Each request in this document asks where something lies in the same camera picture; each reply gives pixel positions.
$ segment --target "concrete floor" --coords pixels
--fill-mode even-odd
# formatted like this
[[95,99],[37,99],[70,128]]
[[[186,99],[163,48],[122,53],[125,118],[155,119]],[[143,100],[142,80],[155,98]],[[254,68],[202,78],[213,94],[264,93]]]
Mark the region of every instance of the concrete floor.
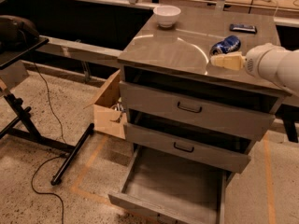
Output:
[[[13,89],[23,106],[30,105],[32,121],[44,135],[61,140],[58,121],[51,114],[44,81],[38,73]],[[64,127],[64,139],[75,145],[93,122],[93,110],[84,108],[94,96],[94,86],[44,75],[50,87],[53,110]],[[0,98],[0,128],[14,117]],[[117,191],[131,159],[130,144],[105,134],[89,137],[59,186],[51,178],[64,161],[48,162],[35,178],[36,189],[54,192],[64,201],[64,223],[146,224],[143,217],[110,204],[107,194]],[[0,223],[61,223],[60,201],[37,195],[31,179],[38,166],[60,152],[6,135],[0,140]],[[299,145],[288,142],[281,121],[276,120],[262,142],[250,152],[252,160],[242,175],[226,189],[226,224],[299,223]]]

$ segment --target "open drawer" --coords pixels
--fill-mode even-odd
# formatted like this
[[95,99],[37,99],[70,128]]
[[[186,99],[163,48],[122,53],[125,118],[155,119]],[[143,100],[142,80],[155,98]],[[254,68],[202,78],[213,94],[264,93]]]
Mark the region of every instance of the open drawer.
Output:
[[138,147],[111,203],[165,224],[224,223],[225,173],[196,161]]

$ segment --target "blue can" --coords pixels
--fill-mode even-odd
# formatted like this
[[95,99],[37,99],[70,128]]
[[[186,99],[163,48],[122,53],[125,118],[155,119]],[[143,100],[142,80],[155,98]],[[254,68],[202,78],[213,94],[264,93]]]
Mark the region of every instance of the blue can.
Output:
[[211,56],[219,54],[227,54],[229,52],[237,51],[241,47],[241,41],[235,35],[227,36],[224,40],[216,43],[209,54]]

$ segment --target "white bowl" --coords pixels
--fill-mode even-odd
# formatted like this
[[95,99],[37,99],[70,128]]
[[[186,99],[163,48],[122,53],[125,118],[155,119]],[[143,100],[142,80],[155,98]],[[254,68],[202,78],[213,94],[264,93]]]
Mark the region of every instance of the white bowl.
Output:
[[153,9],[157,22],[161,27],[171,27],[179,18],[180,9],[174,6],[160,6]]

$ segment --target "black handle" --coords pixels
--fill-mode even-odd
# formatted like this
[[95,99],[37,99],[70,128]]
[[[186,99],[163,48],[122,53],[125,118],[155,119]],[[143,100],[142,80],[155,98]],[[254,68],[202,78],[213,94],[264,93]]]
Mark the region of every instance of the black handle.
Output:
[[187,152],[187,153],[192,153],[192,152],[194,152],[194,147],[192,147],[191,149],[186,149],[186,148],[177,146],[177,143],[176,143],[176,142],[174,142],[174,148],[176,148],[176,149],[178,149],[178,150],[181,150],[181,151],[184,151],[184,152]]
[[190,109],[188,107],[184,107],[180,104],[180,102],[178,102],[178,108],[182,109],[182,110],[189,111],[189,112],[193,112],[193,113],[200,113],[203,110],[203,108],[201,106],[198,109]]
[[163,221],[160,220],[160,213],[158,213],[158,215],[157,215],[157,222],[161,223],[161,224],[167,224],[166,222],[163,222]]

